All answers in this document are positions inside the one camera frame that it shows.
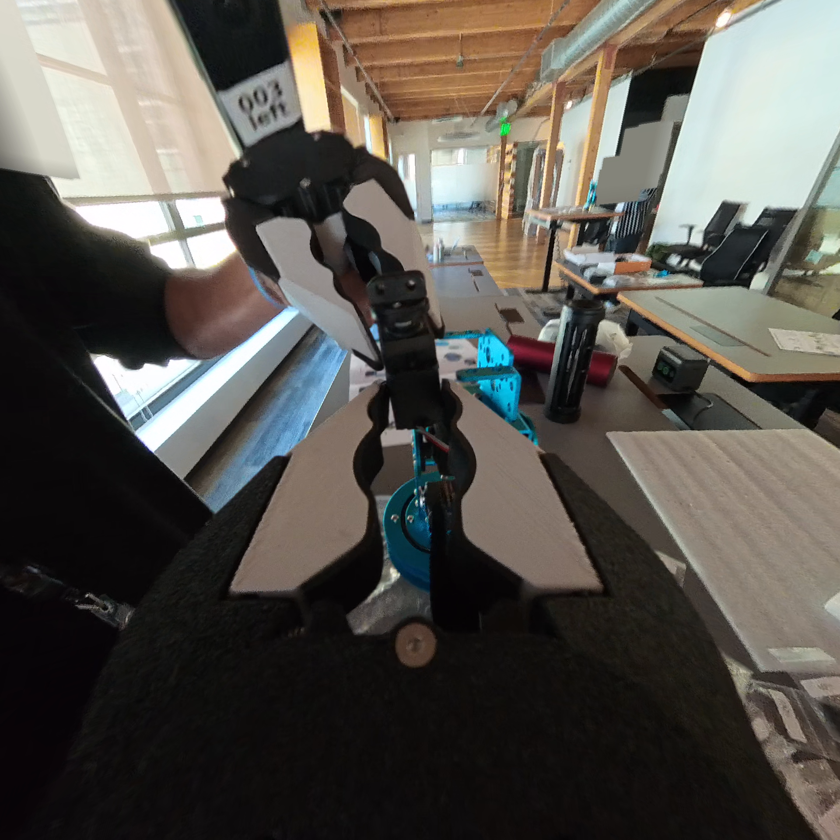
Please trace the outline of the grey desk with orange edge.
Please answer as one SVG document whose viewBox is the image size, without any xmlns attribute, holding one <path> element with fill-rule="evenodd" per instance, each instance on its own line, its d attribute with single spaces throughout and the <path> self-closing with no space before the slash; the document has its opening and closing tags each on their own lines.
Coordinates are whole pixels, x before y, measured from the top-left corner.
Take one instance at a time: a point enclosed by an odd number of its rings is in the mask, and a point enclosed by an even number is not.
<svg viewBox="0 0 840 840">
<path fill-rule="evenodd" d="M 788 352 L 770 329 L 839 335 L 839 321 L 747 288 L 622 292 L 632 335 L 653 329 L 704 355 L 753 394 L 813 430 L 839 412 L 839 358 Z"/>
</svg>

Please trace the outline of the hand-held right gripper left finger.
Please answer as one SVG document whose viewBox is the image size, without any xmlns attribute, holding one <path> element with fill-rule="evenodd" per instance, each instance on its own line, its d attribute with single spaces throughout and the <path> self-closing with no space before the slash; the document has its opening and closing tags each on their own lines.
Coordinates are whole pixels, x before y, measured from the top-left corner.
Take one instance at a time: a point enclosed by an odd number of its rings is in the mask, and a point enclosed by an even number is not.
<svg viewBox="0 0 840 840">
<path fill-rule="evenodd" d="M 384 544 L 372 481 L 384 465 L 389 400 L 372 384 L 289 454 L 231 581 L 236 597 L 366 599 Z"/>
</svg>

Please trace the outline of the white foam sheet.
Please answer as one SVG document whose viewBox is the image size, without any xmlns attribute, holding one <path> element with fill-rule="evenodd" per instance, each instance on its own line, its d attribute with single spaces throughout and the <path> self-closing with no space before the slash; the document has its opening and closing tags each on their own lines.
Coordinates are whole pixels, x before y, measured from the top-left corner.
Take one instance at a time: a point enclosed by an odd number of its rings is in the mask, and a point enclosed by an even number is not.
<svg viewBox="0 0 840 840">
<path fill-rule="evenodd" d="M 756 669 L 839 674 L 839 449 L 807 430 L 609 432 Z"/>
</svg>

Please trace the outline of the black power station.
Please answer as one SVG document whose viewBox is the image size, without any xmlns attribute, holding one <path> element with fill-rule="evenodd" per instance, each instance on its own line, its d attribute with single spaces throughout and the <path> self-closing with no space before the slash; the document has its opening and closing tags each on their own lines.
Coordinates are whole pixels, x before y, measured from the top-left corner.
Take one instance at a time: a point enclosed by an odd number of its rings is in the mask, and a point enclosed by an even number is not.
<svg viewBox="0 0 840 840">
<path fill-rule="evenodd" d="M 653 369 L 653 377 L 671 391 L 688 394 L 699 391 L 709 370 L 709 360 L 683 344 L 662 347 Z"/>
</svg>

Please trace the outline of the blue wristband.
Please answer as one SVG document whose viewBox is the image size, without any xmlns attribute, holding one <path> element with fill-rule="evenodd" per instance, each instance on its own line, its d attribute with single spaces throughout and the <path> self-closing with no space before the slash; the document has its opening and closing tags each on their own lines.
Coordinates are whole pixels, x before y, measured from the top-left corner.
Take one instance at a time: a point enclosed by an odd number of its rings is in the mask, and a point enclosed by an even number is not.
<svg viewBox="0 0 840 840">
<path fill-rule="evenodd" d="M 265 300 L 270 301 L 279 310 L 283 310 L 288 306 L 288 301 L 286 300 L 282 290 L 279 288 L 279 284 L 275 281 L 268 278 L 268 275 L 263 274 L 255 268 L 249 267 L 249 270 L 256 288 L 260 291 Z"/>
</svg>

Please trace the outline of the black office chair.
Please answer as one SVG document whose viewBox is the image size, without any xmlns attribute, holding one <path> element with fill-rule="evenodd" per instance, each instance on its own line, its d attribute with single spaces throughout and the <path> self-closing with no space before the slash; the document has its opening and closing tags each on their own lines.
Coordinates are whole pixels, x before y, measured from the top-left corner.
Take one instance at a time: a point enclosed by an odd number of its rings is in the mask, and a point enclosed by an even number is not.
<svg viewBox="0 0 840 840">
<path fill-rule="evenodd" d="M 746 204 L 736 202 L 722 202 L 713 214 L 709 223 L 701 232 L 700 242 L 692 244 L 695 225 L 683 225 L 687 231 L 685 244 L 667 245 L 659 256 L 654 258 L 655 263 L 664 265 L 679 267 L 691 260 L 700 260 L 711 254 L 725 239 L 733 226 L 741 219 Z"/>
<path fill-rule="evenodd" d="M 765 208 L 753 225 L 736 226 L 701 263 L 702 286 L 748 288 L 795 216 L 795 208 Z"/>
</svg>

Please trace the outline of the silver ceiling duct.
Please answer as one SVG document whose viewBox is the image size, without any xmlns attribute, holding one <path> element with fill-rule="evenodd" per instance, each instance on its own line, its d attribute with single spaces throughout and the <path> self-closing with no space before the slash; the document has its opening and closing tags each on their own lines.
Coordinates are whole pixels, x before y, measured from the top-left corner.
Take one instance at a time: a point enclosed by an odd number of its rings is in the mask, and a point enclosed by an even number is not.
<svg viewBox="0 0 840 840">
<path fill-rule="evenodd" d="M 631 24 L 657 1 L 600 1 L 567 36 L 552 41 L 541 56 L 541 84 L 555 83 L 567 69 Z"/>
</svg>

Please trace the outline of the printed paper leaflet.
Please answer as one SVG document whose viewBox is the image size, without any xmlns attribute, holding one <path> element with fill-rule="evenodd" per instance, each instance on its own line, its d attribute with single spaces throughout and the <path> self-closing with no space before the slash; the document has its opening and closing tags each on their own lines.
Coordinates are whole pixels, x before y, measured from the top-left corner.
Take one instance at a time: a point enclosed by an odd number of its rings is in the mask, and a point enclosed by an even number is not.
<svg viewBox="0 0 840 840">
<path fill-rule="evenodd" d="M 813 330 L 790 330 L 769 328 L 776 347 L 783 352 L 807 353 L 813 356 L 839 357 L 839 334 Z"/>
</svg>

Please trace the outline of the cluttered wooden desk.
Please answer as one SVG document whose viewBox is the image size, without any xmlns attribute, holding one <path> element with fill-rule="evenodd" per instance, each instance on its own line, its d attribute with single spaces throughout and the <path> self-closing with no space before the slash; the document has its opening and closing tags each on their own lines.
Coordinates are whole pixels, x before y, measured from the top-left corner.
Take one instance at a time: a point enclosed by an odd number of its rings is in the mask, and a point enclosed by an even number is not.
<svg viewBox="0 0 840 840">
<path fill-rule="evenodd" d="M 566 260 L 555 263 L 558 277 L 566 281 L 567 291 L 572 297 L 584 298 L 617 298 L 623 292 L 653 291 L 653 290 L 692 290 L 702 288 L 704 283 L 686 274 L 657 272 L 636 272 L 625 275 L 609 275 L 602 279 L 585 278 L 584 268 L 570 264 Z"/>
</svg>

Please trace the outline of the person's left forearm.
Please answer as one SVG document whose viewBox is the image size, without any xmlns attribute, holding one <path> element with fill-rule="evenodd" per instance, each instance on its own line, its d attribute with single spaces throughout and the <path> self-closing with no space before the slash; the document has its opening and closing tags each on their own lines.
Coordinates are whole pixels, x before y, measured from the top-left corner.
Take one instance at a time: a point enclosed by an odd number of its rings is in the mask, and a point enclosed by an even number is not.
<svg viewBox="0 0 840 840">
<path fill-rule="evenodd" d="M 283 310 L 256 288 L 238 253 L 208 269 L 177 269 L 166 281 L 164 315 L 187 358 L 232 352 Z"/>
</svg>

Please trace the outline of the black servo motor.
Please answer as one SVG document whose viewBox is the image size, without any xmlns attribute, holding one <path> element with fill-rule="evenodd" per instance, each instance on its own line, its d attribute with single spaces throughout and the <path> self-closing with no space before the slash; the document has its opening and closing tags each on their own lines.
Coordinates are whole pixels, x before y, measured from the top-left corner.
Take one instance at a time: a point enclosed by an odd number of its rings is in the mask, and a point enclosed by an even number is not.
<svg viewBox="0 0 840 840">
<path fill-rule="evenodd" d="M 367 296 L 379 329 L 385 383 L 398 428 L 441 423 L 436 334 L 419 270 L 377 275 Z"/>
</svg>

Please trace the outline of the blue toy robot arm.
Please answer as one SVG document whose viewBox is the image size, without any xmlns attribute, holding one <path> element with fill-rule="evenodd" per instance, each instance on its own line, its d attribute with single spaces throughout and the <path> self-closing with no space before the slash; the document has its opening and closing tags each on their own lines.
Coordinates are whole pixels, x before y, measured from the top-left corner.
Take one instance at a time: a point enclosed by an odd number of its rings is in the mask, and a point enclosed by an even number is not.
<svg viewBox="0 0 840 840">
<path fill-rule="evenodd" d="M 449 332 L 436 340 L 439 375 L 456 381 L 521 436 L 538 444 L 535 427 L 519 408 L 521 376 L 514 355 L 492 330 Z M 419 590 L 430 590 L 431 522 L 427 486 L 441 482 L 436 455 L 442 453 L 427 435 L 412 432 L 413 478 L 402 485 L 384 509 L 384 539 L 399 575 Z"/>
</svg>

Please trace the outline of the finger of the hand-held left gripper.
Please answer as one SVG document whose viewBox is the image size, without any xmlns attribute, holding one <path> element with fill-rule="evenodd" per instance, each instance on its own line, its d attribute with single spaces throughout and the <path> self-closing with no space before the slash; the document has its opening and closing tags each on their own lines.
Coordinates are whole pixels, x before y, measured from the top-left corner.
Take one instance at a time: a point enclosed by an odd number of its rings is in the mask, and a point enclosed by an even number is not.
<svg viewBox="0 0 840 840">
<path fill-rule="evenodd" d="M 417 270 L 426 281 L 432 332 L 442 337 L 445 323 L 431 268 L 414 219 L 404 216 L 384 188 L 375 180 L 353 186 L 343 200 L 346 228 L 353 242 L 376 254 L 382 268 L 399 264 L 404 270 Z"/>
<path fill-rule="evenodd" d="M 314 254 L 316 231 L 303 219 L 274 217 L 258 225 L 256 235 L 287 300 L 342 349 L 381 370 L 381 352 L 361 310 L 339 288 L 333 268 Z"/>
</svg>

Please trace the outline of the person's black clothing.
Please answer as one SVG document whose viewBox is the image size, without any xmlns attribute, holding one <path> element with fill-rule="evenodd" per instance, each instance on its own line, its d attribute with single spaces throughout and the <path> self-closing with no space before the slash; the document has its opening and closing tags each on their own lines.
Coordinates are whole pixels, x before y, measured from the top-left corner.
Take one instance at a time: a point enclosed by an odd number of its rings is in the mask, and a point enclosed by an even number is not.
<svg viewBox="0 0 840 840">
<path fill-rule="evenodd" d="M 1 170 L 1 564 L 135 607 L 209 519 L 134 435 L 93 362 L 186 355 L 171 272 L 89 226 L 43 176 Z M 1 838 L 61 774 L 117 630 L 59 595 L 1 587 Z"/>
</svg>

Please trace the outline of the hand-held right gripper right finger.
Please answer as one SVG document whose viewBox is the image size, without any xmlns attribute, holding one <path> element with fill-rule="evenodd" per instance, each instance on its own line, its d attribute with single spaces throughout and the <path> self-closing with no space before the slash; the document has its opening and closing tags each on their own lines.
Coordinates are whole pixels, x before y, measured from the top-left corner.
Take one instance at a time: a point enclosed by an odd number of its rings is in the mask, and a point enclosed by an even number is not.
<svg viewBox="0 0 840 840">
<path fill-rule="evenodd" d="M 442 400 L 456 581 L 474 598 L 602 594 L 542 450 L 463 385 L 444 383 Z"/>
</svg>

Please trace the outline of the dark grey desk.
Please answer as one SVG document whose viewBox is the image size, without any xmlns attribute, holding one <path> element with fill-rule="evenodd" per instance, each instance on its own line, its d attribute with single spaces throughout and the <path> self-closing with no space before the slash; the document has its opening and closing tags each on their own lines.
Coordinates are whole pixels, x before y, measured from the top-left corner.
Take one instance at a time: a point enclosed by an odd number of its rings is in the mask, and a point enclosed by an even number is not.
<svg viewBox="0 0 840 840">
<path fill-rule="evenodd" d="M 625 462 L 608 440 L 609 432 L 679 432 L 662 409 L 659 395 L 669 394 L 651 377 L 659 348 L 668 340 L 642 337 L 634 340 L 634 349 L 607 388 L 588 386 L 583 395 L 581 418 L 570 426 L 547 421 L 539 404 L 527 404 L 534 417 L 541 445 L 557 454 L 649 544 L 673 558 L 685 572 L 679 578 L 683 593 L 701 616 L 709 632 L 724 654 L 751 672 L 753 680 L 767 685 L 770 699 L 780 700 L 783 687 L 797 687 L 809 695 L 813 704 L 839 715 L 839 676 L 792 674 L 787 671 L 762 672 L 753 667 L 746 649 L 725 617 L 695 576 L 685 555 L 659 519 Z M 807 430 L 781 414 L 744 386 L 729 379 L 716 367 L 709 369 L 701 393 L 718 394 L 758 430 Z"/>
</svg>

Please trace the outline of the black flat pad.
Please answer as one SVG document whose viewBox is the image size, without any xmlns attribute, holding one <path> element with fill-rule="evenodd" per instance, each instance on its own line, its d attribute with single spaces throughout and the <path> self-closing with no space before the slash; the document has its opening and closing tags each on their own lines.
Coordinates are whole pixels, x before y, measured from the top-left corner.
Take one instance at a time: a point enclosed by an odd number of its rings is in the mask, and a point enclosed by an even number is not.
<svg viewBox="0 0 840 840">
<path fill-rule="evenodd" d="M 760 426 L 750 421 L 718 394 L 662 394 L 663 414 L 683 431 L 751 431 Z"/>
</svg>

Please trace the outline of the black cylindrical object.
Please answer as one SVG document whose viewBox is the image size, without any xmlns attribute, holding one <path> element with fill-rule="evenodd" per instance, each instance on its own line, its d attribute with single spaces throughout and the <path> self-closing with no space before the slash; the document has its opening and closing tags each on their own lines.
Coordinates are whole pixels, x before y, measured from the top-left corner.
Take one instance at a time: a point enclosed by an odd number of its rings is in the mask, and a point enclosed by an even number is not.
<svg viewBox="0 0 840 840">
<path fill-rule="evenodd" d="M 571 300 L 562 309 L 552 370 L 543 407 L 555 423 L 575 423 L 597 343 L 604 305 L 600 300 Z"/>
</svg>

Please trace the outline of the assembly instruction manual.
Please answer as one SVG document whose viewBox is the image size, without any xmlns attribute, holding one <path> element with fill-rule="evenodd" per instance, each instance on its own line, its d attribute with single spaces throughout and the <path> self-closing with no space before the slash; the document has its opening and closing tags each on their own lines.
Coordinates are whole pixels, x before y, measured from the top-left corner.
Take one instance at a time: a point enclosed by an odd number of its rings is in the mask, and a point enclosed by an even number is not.
<svg viewBox="0 0 840 840">
<path fill-rule="evenodd" d="M 477 338 L 465 338 L 463 335 L 447 334 L 444 339 L 436 340 L 436 356 L 439 365 L 439 379 L 454 381 L 458 371 L 477 369 Z M 372 384 L 385 383 L 384 371 L 374 369 L 352 356 L 349 366 L 349 400 L 354 399 Z M 409 430 L 395 427 L 394 407 L 389 404 L 388 427 L 381 434 L 381 445 L 400 446 L 412 445 L 413 435 Z"/>
</svg>

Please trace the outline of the dark red metal bottle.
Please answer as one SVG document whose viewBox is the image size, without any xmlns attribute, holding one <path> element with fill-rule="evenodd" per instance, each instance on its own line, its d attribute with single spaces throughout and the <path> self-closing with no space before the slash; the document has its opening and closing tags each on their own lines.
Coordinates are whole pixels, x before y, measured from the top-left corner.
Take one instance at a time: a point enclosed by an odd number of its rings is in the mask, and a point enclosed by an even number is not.
<svg viewBox="0 0 840 840">
<path fill-rule="evenodd" d="M 544 374 L 552 371 L 555 356 L 552 342 L 512 335 L 506 346 L 512 353 L 515 367 Z M 594 351 L 585 383 L 598 388 L 608 386 L 614 376 L 617 362 L 618 358 L 613 353 Z"/>
</svg>

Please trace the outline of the large clear plastic bag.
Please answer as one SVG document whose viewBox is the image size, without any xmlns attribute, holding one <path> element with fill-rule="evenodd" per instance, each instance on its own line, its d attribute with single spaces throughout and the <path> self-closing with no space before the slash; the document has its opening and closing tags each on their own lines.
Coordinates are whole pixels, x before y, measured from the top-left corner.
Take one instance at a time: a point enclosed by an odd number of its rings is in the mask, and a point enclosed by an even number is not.
<svg viewBox="0 0 840 840">
<path fill-rule="evenodd" d="M 385 560 L 377 587 L 348 615 L 348 625 L 354 635 L 388 635 L 413 618 L 432 620 L 430 594 L 414 587 Z"/>
</svg>

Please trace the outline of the crumpled white cloth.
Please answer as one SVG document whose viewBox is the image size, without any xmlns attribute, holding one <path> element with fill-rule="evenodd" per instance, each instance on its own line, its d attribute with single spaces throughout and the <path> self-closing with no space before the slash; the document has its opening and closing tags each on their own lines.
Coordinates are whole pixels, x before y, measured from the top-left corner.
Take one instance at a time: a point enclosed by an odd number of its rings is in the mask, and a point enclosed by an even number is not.
<svg viewBox="0 0 840 840">
<path fill-rule="evenodd" d="M 561 326 L 561 319 L 549 320 L 539 333 L 541 342 L 555 343 Z M 621 325 L 602 320 L 598 324 L 598 330 L 594 340 L 594 351 L 609 353 L 618 360 L 626 358 L 632 349 L 632 343 L 630 338 L 625 334 L 625 330 Z"/>
</svg>

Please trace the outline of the large glass window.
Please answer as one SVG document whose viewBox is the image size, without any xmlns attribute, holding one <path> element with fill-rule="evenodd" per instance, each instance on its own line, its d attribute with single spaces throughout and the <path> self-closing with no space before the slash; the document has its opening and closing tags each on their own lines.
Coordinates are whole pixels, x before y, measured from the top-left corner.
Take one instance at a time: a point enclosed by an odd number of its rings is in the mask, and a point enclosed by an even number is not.
<svg viewBox="0 0 840 840">
<path fill-rule="evenodd" d="M 125 251 L 167 272 L 219 268 L 217 194 L 233 158 L 167 1 L 18 1 L 79 177 L 1 174 L 1 284 L 61 302 L 122 290 Z"/>
</svg>

